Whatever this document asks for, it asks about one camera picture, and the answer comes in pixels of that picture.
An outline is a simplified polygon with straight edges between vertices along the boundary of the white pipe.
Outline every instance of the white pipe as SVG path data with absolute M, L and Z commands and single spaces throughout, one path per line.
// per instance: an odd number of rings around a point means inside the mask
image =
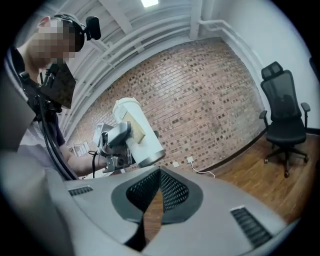
M 109 62 L 112 62 L 115 58 L 117 58 L 118 56 L 120 56 L 121 54 L 123 54 L 124 52 L 126 52 L 127 50 L 129 50 L 131 47 L 133 47 L 134 45 L 137 44 L 137 42 L 141 42 L 143 40 L 146 40 L 150 37 L 155 36 L 156 34 L 162 33 L 163 31 L 166 30 L 171 30 L 171 29 L 175 29 L 177 27 L 182 27 L 182 26 L 186 26 L 189 25 L 190 22 L 189 21 L 185 21 L 185 22 L 179 22 L 179 23 L 174 23 L 171 25 L 167 25 L 164 27 L 160 27 L 158 29 L 155 29 L 149 33 L 144 34 L 142 37 L 138 37 L 137 39 L 133 40 L 132 42 L 128 43 L 125 47 L 121 48 L 121 50 L 119 50 L 116 54 L 114 54 L 110 59 L 108 59 Z
M 95 42 L 96 42 L 97 44 L 101 45 L 105 50 L 108 50 L 108 49 L 113 45 L 112 42 L 109 42 L 110 44 L 109 44 L 109 46 L 108 46 L 108 45 L 106 45 L 104 42 L 102 42 L 101 39 L 95 40 Z
M 124 36 L 123 38 L 121 38 L 118 42 L 116 42 L 114 45 L 112 45 L 112 47 L 110 47 L 108 50 L 106 50 L 97 60 L 96 62 L 87 70 L 87 72 L 81 77 L 81 79 L 78 82 L 78 86 L 75 88 L 74 92 L 78 92 L 78 88 L 80 88 L 80 85 L 87 79 L 87 77 L 95 70 L 95 68 L 97 67 L 97 65 L 100 64 L 102 58 L 104 58 L 105 56 L 107 56 L 108 54 L 110 54 L 112 51 L 114 51 L 116 48 L 118 48 L 119 46 L 121 46 L 123 43 L 125 43 L 126 41 L 130 40 L 131 38 L 135 37 L 136 35 L 148 30 L 148 29 L 152 29 L 153 27 L 156 27 L 158 25 L 162 25 L 164 23 L 168 23 L 168 22 L 173 22 L 173 21 L 177 21 L 177 20 L 181 20 L 181 19 L 185 19 L 185 18 L 189 18 L 190 16 L 188 14 L 185 15 L 179 15 L 179 16 L 175 16 L 175 17 L 169 17 L 169 18 L 165 18 L 165 19 L 161 19 L 158 20 L 156 22 L 150 23 L 148 25 L 145 25 L 143 27 L 140 27 L 134 31 L 132 31 L 130 34 Z M 65 128 L 66 124 L 65 124 L 65 120 L 63 120 L 63 122 L 61 122 L 61 127 L 63 127 L 63 129 Z
M 262 59 L 260 58 L 260 56 L 257 54 L 256 51 L 250 49 L 250 51 L 253 53 L 253 55 L 257 58 L 257 61 L 255 61 L 251 54 L 244 48 L 244 46 L 242 44 L 239 43 L 239 40 L 242 41 L 242 43 L 246 46 L 248 46 L 248 44 L 246 43 L 246 41 L 237 33 L 233 30 L 232 26 L 230 24 L 228 24 L 226 21 L 224 21 L 223 19 L 216 19 L 216 20 L 198 20 L 199 24 L 204 25 L 204 27 L 209 30 L 209 31 L 216 31 L 215 28 L 210 28 L 209 25 L 215 25 L 218 23 L 222 23 L 223 25 L 225 25 L 229 30 L 232 30 L 235 35 L 237 36 L 237 38 L 232 35 L 228 30 L 226 30 L 225 28 L 221 28 L 221 30 L 227 34 L 228 37 L 230 37 L 243 51 L 245 51 L 248 55 L 249 58 L 254 62 L 254 63 L 258 63 L 260 65 L 260 68 L 262 69 L 264 67 Z
M 159 41 L 159 40 L 161 40 L 161 39 L 163 39 L 163 38 L 166 38 L 166 37 L 169 37 L 169 36 L 171 36 L 171 35 L 178 34 L 178 33 L 182 32 L 182 31 L 187 31 L 187 30 L 190 30 L 190 27 L 189 27 L 189 26 L 184 27 L 184 28 L 177 29 L 177 30 L 172 31 L 172 32 L 170 32 L 170 33 L 163 34 L 163 35 L 161 35 L 161 36 L 158 36 L 157 38 L 155 38 L 155 39 L 153 39 L 153 40 L 151 40 L 151 41 L 146 42 L 145 44 L 143 44 L 143 45 L 140 46 L 140 47 L 146 47 L 146 46 L 151 45 L 151 44 L 153 44 L 154 42 Z M 118 65 L 120 62 L 123 62 L 123 61 L 124 61 L 126 58 L 128 58 L 130 55 L 134 54 L 137 50 L 138 50 L 138 49 L 135 49 L 135 50 L 130 51 L 128 54 L 126 54 L 124 57 L 122 57 L 120 60 L 118 60 L 118 61 L 114 64 L 114 66 Z
M 122 53 L 125 53 L 127 50 L 129 50 L 131 47 L 133 47 L 134 45 L 137 44 L 137 42 L 141 42 L 147 38 L 150 38 L 154 35 L 157 35 L 159 33 L 162 33 L 166 30 L 171 30 L 177 27 L 182 27 L 182 26 L 186 26 L 188 25 L 189 22 L 185 21 L 185 22 L 179 22 L 179 23 L 174 23 L 174 24 L 170 24 L 164 27 L 160 27 L 158 29 L 155 29 L 149 33 L 146 33 L 145 35 L 143 35 L 142 37 L 139 37 L 135 40 L 133 40 L 132 42 L 130 42 L 129 44 L 127 44 L 125 47 L 121 48 L 121 50 L 119 50 L 115 55 L 113 55 L 110 59 L 108 59 L 108 62 L 111 63 L 115 58 L 117 58 L 118 56 L 120 56 Z M 107 67 L 107 65 L 104 63 L 100 66 L 100 68 L 90 77 L 90 79 L 87 81 L 86 85 L 83 86 L 83 88 L 81 89 L 79 95 L 74 99 L 74 102 L 72 102 L 72 112 L 77 111 L 83 96 L 86 95 L 86 92 L 88 90 L 88 88 L 90 87 L 90 84 L 99 76 L 99 74 Z M 68 125 L 68 122 L 70 120 L 70 115 L 67 115 L 66 117 L 66 121 L 64 121 L 61 126 L 62 129 L 64 130 L 66 128 L 66 126 Z
M 109 61 L 107 61 L 106 59 L 102 59 L 102 61 L 107 64 L 108 66 L 111 66 L 113 69 L 115 68 L 115 65 L 113 65 L 112 63 L 110 63 Z
M 171 35 L 180 33 L 180 32 L 182 32 L 182 31 L 188 31 L 188 30 L 190 30 L 190 27 L 189 27 L 189 26 L 188 26 L 188 27 L 184 27 L 184 28 L 180 28 L 180 29 L 175 30 L 175 31 L 172 31 L 172 32 L 170 32 L 170 33 L 167 33 L 167 34 L 158 36 L 157 38 L 155 38 L 155 39 L 153 39 L 153 40 L 151 40 L 151 41 L 146 42 L 145 44 L 143 44 L 143 45 L 140 46 L 140 47 L 146 47 L 146 46 L 148 46 L 148 45 L 150 45 L 150 44 L 152 44 L 152 43 L 154 43 L 154 42 L 156 42 L 156 41 L 158 41 L 158 40 L 161 40 L 161 39 L 166 38 L 166 37 L 169 37 L 169 36 L 171 36 Z M 137 50 L 138 50 L 138 49 L 134 49 L 134 50 L 132 50 L 131 52 L 129 52 L 128 54 L 126 54 L 126 55 L 125 55 L 124 57 L 122 57 L 120 60 L 118 60 L 117 62 L 115 62 L 115 63 L 114 63 L 114 66 L 117 66 L 119 63 L 123 62 L 123 61 L 124 61 L 126 58 L 128 58 L 130 55 L 134 54 Z M 103 79 L 110 71 L 111 71 L 111 69 L 109 68 L 108 70 L 106 70 L 105 72 L 103 72 L 103 74 L 100 75 L 100 78 L 99 78 L 97 81 L 95 81 L 92 86 L 94 86 L 95 84 L 99 83 L 99 81 L 100 81 L 101 79 Z
M 100 54 L 102 54 L 103 52 L 104 52 L 104 50 L 102 50 L 98 45 L 96 45 L 95 43 L 94 43 L 94 41 L 89 41 L 88 42 L 94 49 L 96 49 Z

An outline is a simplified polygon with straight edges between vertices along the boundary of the power outlet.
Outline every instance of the power outlet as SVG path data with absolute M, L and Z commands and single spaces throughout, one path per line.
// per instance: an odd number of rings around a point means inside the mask
M 186 160 L 188 161 L 188 164 L 190 164 L 194 161 L 194 158 L 192 156 L 189 156 L 186 158 Z
M 172 164 L 173 164 L 173 167 L 174 167 L 174 168 L 177 168 L 177 167 L 180 166 L 178 162 L 173 162 Z

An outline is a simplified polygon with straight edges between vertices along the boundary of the black office chair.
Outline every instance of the black office chair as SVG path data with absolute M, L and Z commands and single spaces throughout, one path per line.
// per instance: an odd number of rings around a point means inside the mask
M 264 91 L 271 109 L 272 123 L 268 125 L 267 111 L 264 110 L 259 115 L 264 120 L 266 126 L 266 140 L 279 149 L 268 154 L 264 162 L 268 163 L 268 158 L 285 154 L 284 177 L 289 177 L 289 152 L 304 156 L 304 162 L 308 162 L 308 155 L 295 148 L 296 144 L 306 141 L 306 128 L 308 125 L 308 112 L 310 106 L 303 102 L 301 106 L 304 111 L 304 124 L 301 119 L 301 111 L 297 102 L 295 83 L 292 73 L 283 70 L 278 62 L 273 62 L 261 70 L 263 82 L 261 88 Z

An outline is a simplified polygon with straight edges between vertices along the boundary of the white wall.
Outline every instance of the white wall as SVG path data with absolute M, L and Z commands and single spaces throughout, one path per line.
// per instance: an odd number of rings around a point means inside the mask
M 229 23 L 235 32 L 256 51 L 263 65 L 277 61 L 293 74 L 299 104 L 311 107 L 308 127 L 320 128 L 320 85 L 309 64 L 310 52 L 290 20 L 268 0 L 237 0 L 221 13 L 220 19 Z M 266 97 L 260 90 L 268 110 Z
M 214 1 L 211 14 L 212 20 L 224 19 L 226 13 L 229 12 L 231 5 L 237 0 L 207 0 Z

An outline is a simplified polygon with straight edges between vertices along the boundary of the white cable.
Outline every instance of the white cable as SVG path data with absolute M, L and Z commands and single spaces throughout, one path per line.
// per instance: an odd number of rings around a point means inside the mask
M 213 175 L 213 178 L 215 178 L 216 177 L 216 175 L 214 175 L 211 171 L 205 171 L 205 172 L 201 172 L 201 170 L 199 171 L 199 170 L 196 170 L 195 168 L 194 168 L 194 165 L 192 164 L 192 162 L 190 162 L 191 163 L 191 166 L 192 166 L 192 169 L 193 170 L 195 170 L 197 173 L 199 173 L 199 174 L 206 174 L 206 173 L 211 173 L 212 175 Z

